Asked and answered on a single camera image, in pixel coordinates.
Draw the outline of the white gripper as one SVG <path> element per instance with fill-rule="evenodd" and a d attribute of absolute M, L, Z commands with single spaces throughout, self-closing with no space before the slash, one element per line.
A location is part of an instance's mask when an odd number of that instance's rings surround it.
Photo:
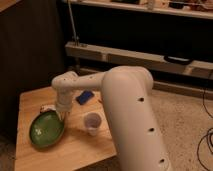
<path fill-rule="evenodd" d="M 57 91 L 56 92 L 56 101 L 55 107 L 58 111 L 58 116 L 61 121 L 65 121 L 67 117 L 67 112 L 71 109 L 72 106 L 72 91 Z"/>

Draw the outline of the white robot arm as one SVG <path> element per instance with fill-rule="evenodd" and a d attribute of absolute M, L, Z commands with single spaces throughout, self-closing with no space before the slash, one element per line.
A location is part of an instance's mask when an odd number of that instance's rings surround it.
<path fill-rule="evenodd" d="M 79 76 L 73 71 L 55 77 L 56 110 L 71 109 L 75 90 L 95 90 L 102 106 L 122 171 L 173 171 L 149 100 L 151 73 L 137 66 L 119 66 L 106 72 Z"/>

